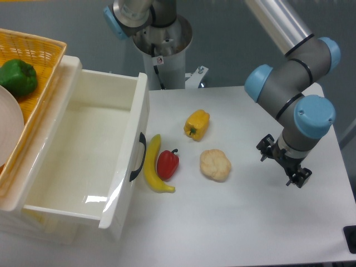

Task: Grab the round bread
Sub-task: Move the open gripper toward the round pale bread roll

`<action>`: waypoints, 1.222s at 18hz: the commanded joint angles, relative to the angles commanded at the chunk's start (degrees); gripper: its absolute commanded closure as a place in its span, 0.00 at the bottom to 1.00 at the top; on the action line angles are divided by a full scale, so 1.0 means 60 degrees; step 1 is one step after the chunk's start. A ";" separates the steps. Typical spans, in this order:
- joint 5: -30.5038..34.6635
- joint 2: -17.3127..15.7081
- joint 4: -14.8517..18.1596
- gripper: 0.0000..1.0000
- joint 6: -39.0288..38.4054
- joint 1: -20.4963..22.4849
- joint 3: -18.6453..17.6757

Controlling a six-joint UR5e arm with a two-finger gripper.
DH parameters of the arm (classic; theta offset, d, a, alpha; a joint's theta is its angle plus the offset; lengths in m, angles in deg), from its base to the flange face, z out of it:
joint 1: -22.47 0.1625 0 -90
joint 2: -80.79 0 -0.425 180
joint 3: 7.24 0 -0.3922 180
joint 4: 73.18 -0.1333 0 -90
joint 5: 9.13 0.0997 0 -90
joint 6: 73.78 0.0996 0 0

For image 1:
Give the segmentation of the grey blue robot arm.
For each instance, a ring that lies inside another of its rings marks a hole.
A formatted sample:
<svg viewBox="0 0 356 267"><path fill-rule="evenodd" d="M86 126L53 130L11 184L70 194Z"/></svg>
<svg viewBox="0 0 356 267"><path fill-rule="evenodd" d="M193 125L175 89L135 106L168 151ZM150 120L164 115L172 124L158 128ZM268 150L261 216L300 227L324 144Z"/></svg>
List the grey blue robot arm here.
<svg viewBox="0 0 356 267"><path fill-rule="evenodd" d="M267 135L257 149L284 169L291 184L302 187L311 171L301 163L335 120L329 100L303 92L338 65L340 48L330 38L316 38L286 1L246 4L286 57L279 68L257 67L244 84L253 101L283 127L277 139ZM114 1L103 15L117 38L132 38L141 52L150 89L199 85L201 70L186 77L185 52L192 28L178 15L175 1Z"/></svg>

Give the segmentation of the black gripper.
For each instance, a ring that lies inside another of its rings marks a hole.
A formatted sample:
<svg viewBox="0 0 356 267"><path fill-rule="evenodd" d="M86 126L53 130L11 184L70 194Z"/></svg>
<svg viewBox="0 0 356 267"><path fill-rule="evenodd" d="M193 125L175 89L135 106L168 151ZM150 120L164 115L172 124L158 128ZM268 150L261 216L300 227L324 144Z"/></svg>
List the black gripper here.
<svg viewBox="0 0 356 267"><path fill-rule="evenodd" d="M291 148L283 138L278 138L275 143L272 135L267 134L257 144L256 149L260 151L261 162L265 159L275 159L283 167L289 178L286 186L294 184L298 188L302 188L312 175L311 170L300 166L306 158L306 152Z"/></svg>

